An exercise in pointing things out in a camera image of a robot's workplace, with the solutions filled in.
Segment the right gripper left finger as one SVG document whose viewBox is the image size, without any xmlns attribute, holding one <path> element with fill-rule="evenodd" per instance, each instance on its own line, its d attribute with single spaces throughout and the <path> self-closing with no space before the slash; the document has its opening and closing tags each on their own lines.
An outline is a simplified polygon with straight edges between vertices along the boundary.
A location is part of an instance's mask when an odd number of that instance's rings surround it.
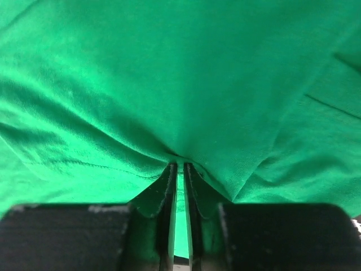
<svg viewBox="0 0 361 271">
<path fill-rule="evenodd" d="M 176 163 L 132 201 L 128 270 L 172 270 L 174 265 Z"/>
</svg>

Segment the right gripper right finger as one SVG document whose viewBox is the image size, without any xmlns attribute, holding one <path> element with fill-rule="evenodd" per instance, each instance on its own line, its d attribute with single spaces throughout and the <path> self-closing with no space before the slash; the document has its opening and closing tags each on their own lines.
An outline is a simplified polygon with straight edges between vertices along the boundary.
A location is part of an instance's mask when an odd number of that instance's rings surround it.
<svg viewBox="0 0 361 271">
<path fill-rule="evenodd" d="M 185 163 L 184 198 L 191 270 L 228 270 L 219 205 L 229 203 L 193 164 Z"/>
</svg>

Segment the green t-shirt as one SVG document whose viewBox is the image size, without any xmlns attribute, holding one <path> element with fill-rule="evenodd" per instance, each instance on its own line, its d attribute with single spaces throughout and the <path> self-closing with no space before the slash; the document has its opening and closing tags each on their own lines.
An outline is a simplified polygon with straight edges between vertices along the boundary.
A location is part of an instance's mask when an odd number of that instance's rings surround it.
<svg viewBox="0 0 361 271">
<path fill-rule="evenodd" d="M 127 202 L 171 161 L 359 216 L 360 2 L 1 2 L 2 213 Z"/>
</svg>

